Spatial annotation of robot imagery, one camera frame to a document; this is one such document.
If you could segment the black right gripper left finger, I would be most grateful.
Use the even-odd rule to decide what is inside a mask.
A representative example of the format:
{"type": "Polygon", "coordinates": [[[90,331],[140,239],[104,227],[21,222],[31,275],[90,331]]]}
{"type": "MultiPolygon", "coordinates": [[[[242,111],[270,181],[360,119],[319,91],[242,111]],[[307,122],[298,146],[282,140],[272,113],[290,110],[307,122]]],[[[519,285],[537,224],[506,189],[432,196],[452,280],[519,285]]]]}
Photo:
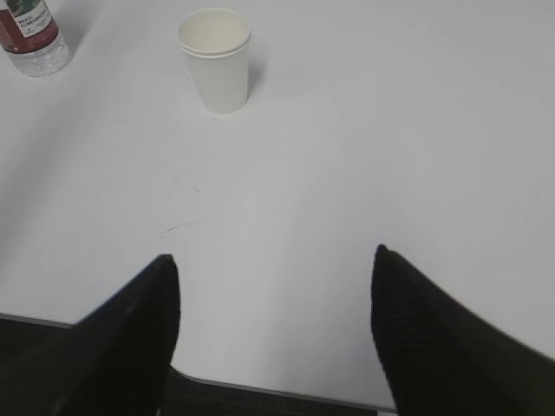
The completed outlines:
{"type": "Polygon", "coordinates": [[[157,415],[180,330],[170,255],[68,328],[1,320],[3,415],[157,415]]]}

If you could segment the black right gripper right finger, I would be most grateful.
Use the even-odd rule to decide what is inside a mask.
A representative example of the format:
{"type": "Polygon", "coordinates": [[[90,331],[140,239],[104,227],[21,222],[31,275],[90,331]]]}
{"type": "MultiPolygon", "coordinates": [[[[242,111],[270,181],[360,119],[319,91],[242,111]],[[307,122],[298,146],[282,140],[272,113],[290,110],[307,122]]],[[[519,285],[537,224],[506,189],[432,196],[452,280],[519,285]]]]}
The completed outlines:
{"type": "Polygon", "coordinates": [[[478,317],[383,244],[370,327],[400,415],[554,413],[553,359],[478,317]]]}

